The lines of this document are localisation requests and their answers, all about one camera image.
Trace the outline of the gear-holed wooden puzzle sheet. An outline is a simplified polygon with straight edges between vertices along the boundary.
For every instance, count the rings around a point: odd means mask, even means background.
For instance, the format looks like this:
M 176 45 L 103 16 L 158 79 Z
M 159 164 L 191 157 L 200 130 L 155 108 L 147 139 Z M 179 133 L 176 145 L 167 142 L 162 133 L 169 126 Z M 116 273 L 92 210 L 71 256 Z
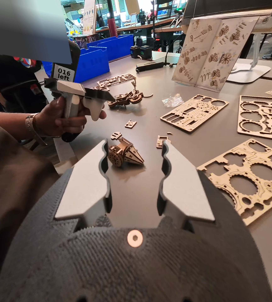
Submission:
M 207 172 L 212 164 L 224 164 L 225 172 L 218 176 L 207 173 L 209 180 L 222 192 L 232 198 L 233 207 L 242 218 L 245 225 L 250 225 L 272 208 L 272 180 L 256 175 L 252 167 L 262 165 L 272 171 L 272 148 L 254 139 L 228 150 L 216 158 L 198 167 Z M 241 192 L 232 185 L 232 179 L 240 177 L 248 180 L 255 188 L 252 194 Z

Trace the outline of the person's left forearm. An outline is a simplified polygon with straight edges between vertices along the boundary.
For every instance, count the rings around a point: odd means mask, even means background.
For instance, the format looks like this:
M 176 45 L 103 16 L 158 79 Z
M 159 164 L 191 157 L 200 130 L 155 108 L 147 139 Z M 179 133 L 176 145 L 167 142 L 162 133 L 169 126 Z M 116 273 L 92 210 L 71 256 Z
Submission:
M 8 132 L 17 141 L 34 138 L 34 135 L 25 125 L 26 113 L 0 112 L 0 127 Z

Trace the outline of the black battery charger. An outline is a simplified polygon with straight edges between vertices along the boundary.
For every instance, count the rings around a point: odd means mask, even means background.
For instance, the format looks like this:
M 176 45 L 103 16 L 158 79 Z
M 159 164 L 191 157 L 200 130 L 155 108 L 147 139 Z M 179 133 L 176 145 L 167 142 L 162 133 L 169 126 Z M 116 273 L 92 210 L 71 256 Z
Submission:
M 154 50 L 155 39 L 153 37 L 146 38 L 146 45 L 140 47 L 140 57 L 142 60 L 152 60 L 152 51 Z
M 143 45 L 143 40 L 141 37 L 136 38 L 135 45 L 130 47 L 130 55 L 132 58 L 137 59 L 141 58 L 141 47 Z

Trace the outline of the grey desk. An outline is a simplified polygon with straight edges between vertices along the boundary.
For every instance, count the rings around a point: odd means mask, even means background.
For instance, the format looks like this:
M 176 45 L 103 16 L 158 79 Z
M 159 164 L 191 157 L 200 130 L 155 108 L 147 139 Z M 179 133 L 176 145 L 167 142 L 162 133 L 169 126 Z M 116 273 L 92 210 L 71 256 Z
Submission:
M 171 132 L 171 143 L 198 167 L 253 138 L 238 134 L 236 130 L 240 95 L 268 96 L 266 92 L 272 90 L 272 80 L 258 79 L 249 85 L 226 82 L 221 92 L 215 93 L 172 81 L 174 67 L 166 66 L 136 74 L 136 64 L 139 62 L 139 59 L 130 56 L 111 62 L 109 73 L 84 81 L 82 85 L 91 88 L 97 85 L 97 81 L 130 73 L 137 78 L 137 89 L 145 96 L 153 96 L 143 99 L 137 105 L 129 105 L 126 109 L 111 110 L 105 104 L 106 119 L 94 122 L 88 117 L 84 131 L 70 143 L 80 160 L 101 140 L 107 138 L 111 144 L 111 134 L 120 131 L 143 157 L 143 166 L 127 164 L 120 169 L 113 168 L 109 163 L 107 175 L 111 183 L 113 206 L 108 216 L 117 228 L 155 228 L 161 220 L 157 212 L 157 196 L 164 174 L 161 171 L 161 150 L 156 148 L 158 135 L 165 136 L 167 132 Z M 162 99 L 176 93 L 181 95 L 183 101 L 200 94 L 228 101 L 229 104 L 189 134 L 160 120 L 162 115 L 171 110 L 164 106 Z M 126 129 L 124 125 L 130 119 L 137 123 L 133 129 Z M 260 251 L 272 288 L 272 209 L 252 223 L 249 229 Z

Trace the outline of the grid-cut wooden piece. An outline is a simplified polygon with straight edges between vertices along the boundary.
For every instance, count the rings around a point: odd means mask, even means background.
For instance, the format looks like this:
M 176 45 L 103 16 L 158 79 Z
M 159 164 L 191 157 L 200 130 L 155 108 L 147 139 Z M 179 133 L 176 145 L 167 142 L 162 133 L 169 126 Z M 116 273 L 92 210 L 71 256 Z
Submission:
M 157 143 L 156 143 L 156 148 L 157 149 L 161 149 L 163 147 L 164 141 L 167 141 L 169 144 L 171 143 L 171 141 L 169 140 L 168 136 L 158 135 L 158 137 L 157 137 Z

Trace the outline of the person's left hand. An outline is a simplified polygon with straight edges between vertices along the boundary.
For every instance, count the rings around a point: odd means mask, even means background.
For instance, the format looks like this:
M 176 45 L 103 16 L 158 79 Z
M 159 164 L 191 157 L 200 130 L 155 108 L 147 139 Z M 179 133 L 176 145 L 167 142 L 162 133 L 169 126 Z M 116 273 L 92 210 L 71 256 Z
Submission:
M 33 118 L 33 127 L 40 136 L 60 137 L 64 133 L 79 134 L 87 123 L 90 110 L 79 104 L 75 117 L 64 118 L 66 100 L 63 96 L 54 99 Z

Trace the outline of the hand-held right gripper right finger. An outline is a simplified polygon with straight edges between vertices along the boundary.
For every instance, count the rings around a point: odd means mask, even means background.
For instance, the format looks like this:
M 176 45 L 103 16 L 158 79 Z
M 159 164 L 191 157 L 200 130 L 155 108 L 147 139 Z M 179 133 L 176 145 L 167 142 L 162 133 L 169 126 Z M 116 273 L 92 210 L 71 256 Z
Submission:
M 215 217 L 195 166 L 167 140 L 162 147 L 162 172 L 157 211 L 184 228 L 187 221 L 214 223 Z

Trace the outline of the printed instruction booklet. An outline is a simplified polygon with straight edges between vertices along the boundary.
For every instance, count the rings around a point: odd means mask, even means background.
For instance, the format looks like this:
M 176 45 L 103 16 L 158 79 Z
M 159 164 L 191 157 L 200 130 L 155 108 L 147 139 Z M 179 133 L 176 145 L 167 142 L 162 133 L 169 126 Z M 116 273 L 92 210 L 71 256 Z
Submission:
M 259 16 L 193 18 L 172 81 L 221 91 Z

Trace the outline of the tan display board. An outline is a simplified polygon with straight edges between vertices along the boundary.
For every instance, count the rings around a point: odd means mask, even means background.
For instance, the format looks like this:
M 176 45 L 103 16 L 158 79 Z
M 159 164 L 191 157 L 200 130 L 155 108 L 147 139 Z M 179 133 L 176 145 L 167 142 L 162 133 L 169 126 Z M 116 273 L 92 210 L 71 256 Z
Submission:
M 95 0 L 85 0 L 83 13 L 83 34 L 95 34 L 97 8 Z

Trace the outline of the wooden motorcycle model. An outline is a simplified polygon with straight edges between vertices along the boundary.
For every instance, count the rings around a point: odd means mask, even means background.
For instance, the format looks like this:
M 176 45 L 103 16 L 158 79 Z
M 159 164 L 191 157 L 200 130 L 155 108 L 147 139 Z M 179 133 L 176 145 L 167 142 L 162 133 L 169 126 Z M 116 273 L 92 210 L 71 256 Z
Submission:
M 130 92 L 119 94 L 115 96 L 115 101 L 108 101 L 107 104 L 110 108 L 113 108 L 117 105 L 126 105 L 129 104 L 138 104 L 144 98 L 142 92 L 136 89 L 136 79 L 134 79 L 131 84 L 133 85 L 134 89 Z

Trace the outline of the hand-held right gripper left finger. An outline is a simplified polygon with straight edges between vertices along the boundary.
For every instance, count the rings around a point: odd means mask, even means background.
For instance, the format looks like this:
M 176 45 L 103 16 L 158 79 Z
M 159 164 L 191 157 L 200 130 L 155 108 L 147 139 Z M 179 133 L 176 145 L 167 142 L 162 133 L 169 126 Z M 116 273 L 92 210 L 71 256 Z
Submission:
M 103 139 L 73 167 L 55 219 L 79 219 L 85 227 L 111 212 L 112 196 L 108 170 L 108 141 Z

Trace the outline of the small wooden puzzle sheet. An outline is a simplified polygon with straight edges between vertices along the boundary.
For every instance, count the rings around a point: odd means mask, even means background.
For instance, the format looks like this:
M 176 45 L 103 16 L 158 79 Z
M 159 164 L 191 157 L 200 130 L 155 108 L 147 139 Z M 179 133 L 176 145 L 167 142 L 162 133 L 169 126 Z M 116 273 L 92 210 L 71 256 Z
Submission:
M 116 77 L 111 77 L 111 78 L 107 78 L 104 79 L 102 81 L 97 81 L 97 85 L 92 87 L 92 89 L 95 90 L 107 90 L 109 91 L 109 87 L 113 86 L 113 85 L 117 85 L 117 84 L 121 84 L 123 82 L 126 81 L 133 81 L 136 80 L 136 77 L 130 73 L 127 74 L 122 74 Z

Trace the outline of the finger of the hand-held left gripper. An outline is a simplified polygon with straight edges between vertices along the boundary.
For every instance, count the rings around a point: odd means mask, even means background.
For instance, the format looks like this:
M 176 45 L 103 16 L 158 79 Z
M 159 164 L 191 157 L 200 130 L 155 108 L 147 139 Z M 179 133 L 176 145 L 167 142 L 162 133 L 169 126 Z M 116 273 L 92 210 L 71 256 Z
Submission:
M 85 89 L 85 96 L 82 103 L 85 108 L 89 109 L 93 121 L 99 119 L 103 105 L 106 101 L 114 103 L 116 98 L 108 91 Z
M 79 83 L 57 80 L 56 89 L 66 101 L 64 118 L 76 117 L 80 100 L 85 96 L 85 88 Z

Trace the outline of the small clear plastic bag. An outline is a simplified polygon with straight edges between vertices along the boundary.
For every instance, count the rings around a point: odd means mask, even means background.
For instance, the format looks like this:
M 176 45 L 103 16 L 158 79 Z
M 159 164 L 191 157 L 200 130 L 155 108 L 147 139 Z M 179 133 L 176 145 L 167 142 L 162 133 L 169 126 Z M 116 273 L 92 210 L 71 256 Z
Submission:
M 165 107 L 175 108 L 175 107 L 183 104 L 184 101 L 183 101 L 182 97 L 180 96 L 180 94 L 177 93 L 174 96 L 170 96 L 166 99 L 162 99 L 162 103 L 164 104 Z

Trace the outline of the black bar device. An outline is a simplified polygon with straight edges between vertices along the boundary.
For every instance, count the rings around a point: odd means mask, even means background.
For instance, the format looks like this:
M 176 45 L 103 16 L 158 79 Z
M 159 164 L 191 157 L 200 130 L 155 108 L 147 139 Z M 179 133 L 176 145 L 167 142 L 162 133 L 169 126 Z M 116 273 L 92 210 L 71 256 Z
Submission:
M 159 68 L 163 68 L 165 65 L 164 62 L 156 62 L 156 61 L 150 61 L 146 63 L 139 63 L 136 65 L 136 72 L 140 73 L 143 71 L 148 71 L 148 70 L 155 70 Z

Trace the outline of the small wooden cone model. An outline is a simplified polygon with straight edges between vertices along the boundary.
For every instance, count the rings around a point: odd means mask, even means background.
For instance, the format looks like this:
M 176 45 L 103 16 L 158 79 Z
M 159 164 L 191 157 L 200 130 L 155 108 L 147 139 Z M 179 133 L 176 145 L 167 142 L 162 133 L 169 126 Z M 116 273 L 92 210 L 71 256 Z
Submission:
M 116 167 L 122 167 L 124 162 L 143 165 L 144 159 L 138 153 L 133 143 L 123 137 L 114 138 L 119 141 L 118 145 L 108 147 L 108 159 Z

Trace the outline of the slotted wooden puzzle sheet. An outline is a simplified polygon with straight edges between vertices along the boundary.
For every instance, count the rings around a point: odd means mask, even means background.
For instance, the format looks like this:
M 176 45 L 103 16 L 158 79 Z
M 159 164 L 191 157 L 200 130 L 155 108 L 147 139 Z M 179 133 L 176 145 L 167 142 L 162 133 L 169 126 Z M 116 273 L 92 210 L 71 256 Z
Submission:
M 228 104 L 227 101 L 198 94 L 161 116 L 160 119 L 191 133 Z

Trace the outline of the black office chair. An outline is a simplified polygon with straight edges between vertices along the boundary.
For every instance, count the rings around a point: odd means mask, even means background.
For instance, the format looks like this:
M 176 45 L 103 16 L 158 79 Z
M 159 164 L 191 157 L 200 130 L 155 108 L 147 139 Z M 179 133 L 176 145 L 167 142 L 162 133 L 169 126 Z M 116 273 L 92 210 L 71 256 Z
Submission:
M 0 94 L 5 99 L 5 111 L 38 113 L 48 104 L 35 73 L 42 61 L 0 55 Z

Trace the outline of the person's brown sweater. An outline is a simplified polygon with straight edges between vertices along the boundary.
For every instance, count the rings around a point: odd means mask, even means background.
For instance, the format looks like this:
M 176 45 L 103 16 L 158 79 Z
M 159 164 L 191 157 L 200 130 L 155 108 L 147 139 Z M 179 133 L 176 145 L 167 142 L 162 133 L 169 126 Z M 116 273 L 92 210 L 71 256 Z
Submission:
M 0 270 L 22 221 L 58 179 L 49 160 L 0 127 Z

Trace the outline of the black pole with red base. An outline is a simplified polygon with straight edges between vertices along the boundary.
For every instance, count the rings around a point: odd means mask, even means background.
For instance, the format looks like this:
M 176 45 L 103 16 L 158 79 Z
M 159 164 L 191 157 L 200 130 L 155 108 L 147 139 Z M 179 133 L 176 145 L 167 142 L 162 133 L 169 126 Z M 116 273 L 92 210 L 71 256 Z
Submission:
M 108 11 L 110 16 L 108 17 L 108 28 L 109 28 L 109 33 L 111 37 L 118 37 L 117 33 L 117 28 L 115 24 L 115 16 L 114 16 L 114 10 L 112 6 L 112 1 L 107 0 L 107 5 L 108 5 Z

